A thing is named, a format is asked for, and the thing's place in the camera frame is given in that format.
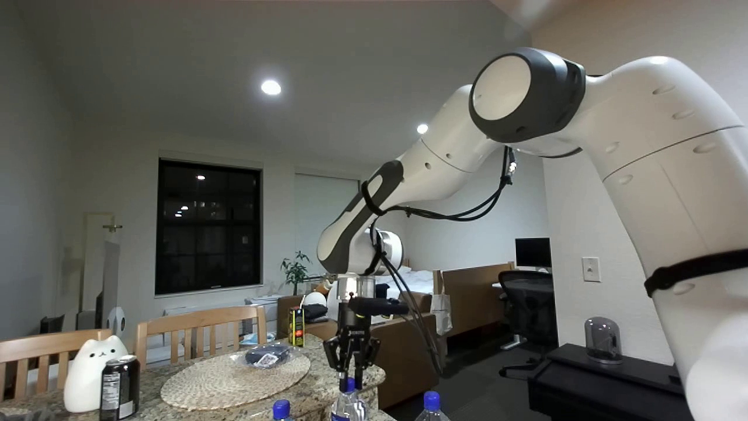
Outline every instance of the floor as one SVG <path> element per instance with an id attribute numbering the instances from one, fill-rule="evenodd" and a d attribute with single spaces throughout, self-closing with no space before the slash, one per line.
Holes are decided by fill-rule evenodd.
<path id="1" fill-rule="evenodd" d="M 442 410 L 452 421 L 549 421 L 549 417 L 529 407 L 524 378 L 501 377 L 501 367 L 537 361 L 542 348 L 517 347 L 502 352 L 511 334 L 467 336 L 449 347 L 447 375 L 435 391 L 442 395 Z M 385 410 L 397 421 L 411 421 L 420 412 L 420 398 Z"/>

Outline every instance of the ceiling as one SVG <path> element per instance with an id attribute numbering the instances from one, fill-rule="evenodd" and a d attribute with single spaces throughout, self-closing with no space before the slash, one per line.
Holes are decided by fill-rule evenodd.
<path id="1" fill-rule="evenodd" d="M 377 166 L 548 0 L 18 0 L 80 121 Z M 286 93 L 262 98 L 276 74 Z"/>

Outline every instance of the water bottle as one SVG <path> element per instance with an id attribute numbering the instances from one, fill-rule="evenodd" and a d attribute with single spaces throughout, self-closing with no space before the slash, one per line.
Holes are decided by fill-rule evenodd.
<path id="1" fill-rule="evenodd" d="M 287 400 L 274 402 L 274 421 L 292 421 Z"/>
<path id="2" fill-rule="evenodd" d="M 356 391 L 356 378 L 347 378 L 331 404 L 331 421 L 366 421 L 366 402 Z"/>
<path id="3" fill-rule="evenodd" d="M 437 391 L 424 394 L 424 412 L 416 417 L 416 421 L 449 421 L 449 417 L 442 412 L 442 398 Z"/>

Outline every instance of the wall outlet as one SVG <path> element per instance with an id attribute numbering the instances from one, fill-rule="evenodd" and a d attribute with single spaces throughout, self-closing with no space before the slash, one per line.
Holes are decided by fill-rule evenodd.
<path id="1" fill-rule="evenodd" d="M 583 254 L 584 284 L 600 284 L 600 259 L 596 254 Z"/>

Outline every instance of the computer monitor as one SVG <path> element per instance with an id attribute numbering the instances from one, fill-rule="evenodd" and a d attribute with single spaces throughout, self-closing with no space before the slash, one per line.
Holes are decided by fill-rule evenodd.
<path id="1" fill-rule="evenodd" d="M 552 270 L 552 240 L 549 239 L 515 239 L 515 265 Z"/>

